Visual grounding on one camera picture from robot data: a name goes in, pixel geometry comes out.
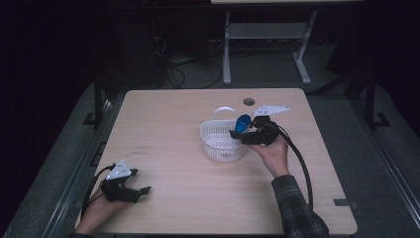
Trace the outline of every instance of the white metal stand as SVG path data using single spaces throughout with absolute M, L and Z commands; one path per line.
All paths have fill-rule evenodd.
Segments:
M 311 35 L 317 12 L 312 11 L 306 23 L 230 23 L 230 13 L 226 13 L 225 53 L 223 55 L 223 82 L 232 83 L 229 62 L 230 39 L 302 39 L 302 45 L 293 58 L 304 84 L 310 84 L 308 72 L 302 61 Z

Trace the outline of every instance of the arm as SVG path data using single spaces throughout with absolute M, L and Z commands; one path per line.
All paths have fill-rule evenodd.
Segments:
M 274 180 L 271 182 L 280 210 L 285 237 L 329 237 L 324 220 L 306 203 L 299 186 L 289 174 L 287 143 L 278 137 L 269 146 L 250 145 L 261 157 Z
M 78 224 L 75 233 L 69 238 L 94 238 L 95 230 L 114 213 L 128 206 L 130 202 L 109 201 L 101 190 L 101 185 L 90 197 L 90 203 Z

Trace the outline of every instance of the wrist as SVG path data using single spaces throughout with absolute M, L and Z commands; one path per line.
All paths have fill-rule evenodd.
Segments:
M 290 172 L 288 171 L 288 169 L 277 169 L 275 171 L 272 171 L 271 174 L 273 177 L 277 178 L 281 176 L 288 176 L 290 175 Z
M 80 224 L 77 226 L 77 228 L 76 228 L 76 230 L 75 230 L 74 232 L 75 232 L 75 233 L 77 233 L 77 234 L 83 234 L 83 235 L 90 235 L 90 236 L 93 236 L 93 234 L 94 234 L 94 229 L 89 228 L 89 226 L 86 226 L 86 225 L 84 225 L 84 224 L 80 223 Z

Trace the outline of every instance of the blue object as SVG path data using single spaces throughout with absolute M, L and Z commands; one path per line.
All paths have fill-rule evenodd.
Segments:
M 236 132 L 245 132 L 248 127 L 251 125 L 251 116 L 244 114 L 240 116 L 237 120 L 237 123 L 235 125 L 235 131 Z

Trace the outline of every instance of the white bracket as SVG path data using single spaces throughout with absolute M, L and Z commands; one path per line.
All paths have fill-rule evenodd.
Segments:
M 263 105 L 253 113 L 254 116 L 268 116 L 274 113 L 290 110 L 289 106 L 267 106 Z
M 106 180 L 128 177 L 131 175 L 131 173 L 132 172 L 130 171 L 126 162 L 124 160 L 121 160 L 120 163 L 118 163 L 118 165 L 115 166 L 114 170 L 112 170 L 111 173 L 109 173 L 109 175 L 106 177 Z

